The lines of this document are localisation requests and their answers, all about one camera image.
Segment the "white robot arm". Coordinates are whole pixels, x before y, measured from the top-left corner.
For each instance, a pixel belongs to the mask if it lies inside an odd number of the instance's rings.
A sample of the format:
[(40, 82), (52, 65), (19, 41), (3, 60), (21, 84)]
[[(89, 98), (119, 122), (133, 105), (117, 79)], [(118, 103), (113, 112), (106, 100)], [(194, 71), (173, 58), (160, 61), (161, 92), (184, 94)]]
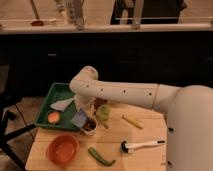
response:
[(92, 66), (83, 67), (69, 87), (80, 107), (98, 97), (165, 114), (166, 171), (213, 171), (213, 88), (105, 82)]

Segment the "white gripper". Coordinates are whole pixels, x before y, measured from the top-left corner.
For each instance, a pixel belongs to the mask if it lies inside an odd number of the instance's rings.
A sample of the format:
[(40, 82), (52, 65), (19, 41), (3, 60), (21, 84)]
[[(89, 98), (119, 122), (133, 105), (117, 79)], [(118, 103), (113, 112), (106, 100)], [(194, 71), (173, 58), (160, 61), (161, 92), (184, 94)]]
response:
[(77, 109), (82, 109), (88, 116), (94, 114), (94, 98), (90, 96), (75, 95), (74, 103)]

